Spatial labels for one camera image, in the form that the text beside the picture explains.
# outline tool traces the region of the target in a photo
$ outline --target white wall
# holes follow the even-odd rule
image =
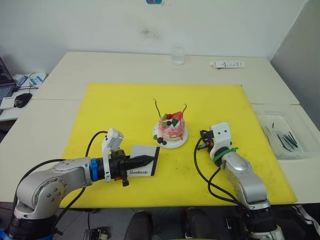
[[[69,50],[271,59],[306,0],[0,0],[0,56],[47,72]]]
[[[320,130],[320,0],[309,0],[271,64]]]

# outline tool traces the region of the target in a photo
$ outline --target gray robotic arm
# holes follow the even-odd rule
[[[16,191],[14,215],[29,220],[55,215],[67,194],[92,184],[90,163],[89,157],[65,160],[26,177]]]
[[[56,218],[55,214],[70,192],[83,188],[82,193],[84,187],[102,179],[122,180],[122,185],[128,186],[127,170],[146,166],[156,156],[126,156],[119,149],[123,138],[121,132],[110,128],[102,142],[101,158],[63,160],[48,170],[26,176],[17,187],[18,201],[8,228],[0,229],[0,239],[52,239],[57,231],[55,225],[62,216]]]
[[[237,200],[246,208],[245,225],[251,239],[284,240],[281,228],[277,226],[270,212],[270,202],[266,187],[257,176],[248,160],[232,148],[231,131],[227,122],[210,127],[210,131],[200,132],[203,145],[208,148],[214,164],[220,167],[233,184]]]

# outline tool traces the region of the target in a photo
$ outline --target white remote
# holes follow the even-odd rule
[[[211,61],[210,66],[215,69],[242,69],[246,67],[243,61]]]

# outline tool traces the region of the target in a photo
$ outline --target keyboard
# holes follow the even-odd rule
[[[0,88],[0,100],[12,95],[12,86]]]

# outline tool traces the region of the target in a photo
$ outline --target floor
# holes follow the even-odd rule
[[[304,209],[320,223],[320,203],[304,204]],[[6,228],[10,218],[12,204],[0,202],[0,229]],[[227,229],[226,216],[237,215],[233,206],[198,207],[204,210],[210,218],[216,232],[216,239],[233,240]],[[91,229],[107,227],[110,240],[122,240],[131,217],[140,210],[152,213],[152,240],[175,240],[182,238],[180,216],[186,207],[151,207],[151,208],[104,208],[90,214]],[[303,224],[290,205],[274,205],[271,208],[276,224],[282,228],[286,240],[320,240],[320,236],[312,225]],[[54,240],[82,240],[88,229],[88,213],[70,209],[57,225],[63,235],[55,235]]]
[[[10,220],[11,211],[3,208],[12,208],[11,203],[0,202],[0,228],[5,228]],[[225,215],[233,214],[233,207],[201,207],[215,222],[221,232],[219,239],[228,240],[228,231],[225,228]],[[110,240],[122,240],[125,236],[127,226],[135,212],[145,210],[152,212],[154,236],[152,240],[172,240],[182,237],[180,229],[180,214],[186,207],[153,207],[153,208],[105,208],[97,213],[90,214],[91,229],[108,227]],[[84,238],[85,229],[88,228],[87,212],[68,210],[58,223],[59,231],[63,236],[55,235],[54,240],[81,240]]]
[[[0,143],[5,138],[6,133],[11,129],[15,122],[15,120],[0,121]]]

